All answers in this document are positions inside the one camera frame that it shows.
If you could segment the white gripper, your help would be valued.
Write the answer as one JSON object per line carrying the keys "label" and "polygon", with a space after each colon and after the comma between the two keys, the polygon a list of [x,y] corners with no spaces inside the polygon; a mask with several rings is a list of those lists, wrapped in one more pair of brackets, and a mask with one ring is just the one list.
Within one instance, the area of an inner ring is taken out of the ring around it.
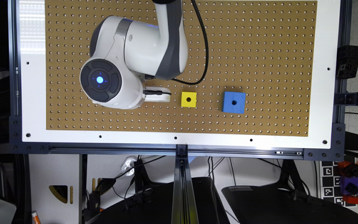
{"label": "white gripper", "polygon": [[169,103],[171,92],[168,88],[147,86],[144,88],[145,102]]}

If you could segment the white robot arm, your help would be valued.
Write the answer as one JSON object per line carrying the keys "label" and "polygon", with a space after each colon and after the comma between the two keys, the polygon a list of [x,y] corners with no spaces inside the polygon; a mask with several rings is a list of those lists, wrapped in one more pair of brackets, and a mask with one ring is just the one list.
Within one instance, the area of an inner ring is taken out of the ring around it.
{"label": "white robot arm", "polygon": [[145,87],[148,78],[171,80],[185,69],[188,44],[182,1],[155,1],[158,24],[109,16],[94,30],[90,58],[80,84],[93,103],[132,110],[144,102],[168,103],[164,87]]}

